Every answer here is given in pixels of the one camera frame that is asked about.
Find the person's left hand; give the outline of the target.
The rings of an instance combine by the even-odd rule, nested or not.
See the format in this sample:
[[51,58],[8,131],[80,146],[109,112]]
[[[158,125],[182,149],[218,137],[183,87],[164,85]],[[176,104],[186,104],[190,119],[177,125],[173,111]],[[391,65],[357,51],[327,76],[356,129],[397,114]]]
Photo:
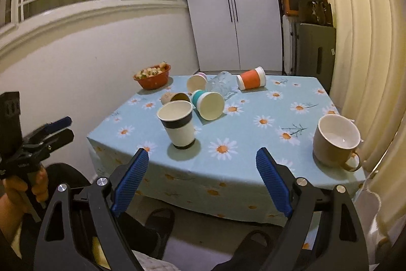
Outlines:
[[[11,244],[24,214],[28,212],[28,206],[21,196],[27,191],[28,186],[17,176],[3,180],[3,185],[6,192],[1,196],[1,232]],[[48,199],[48,176],[43,166],[36,173],[32,193],[37,202],[45,202]]]

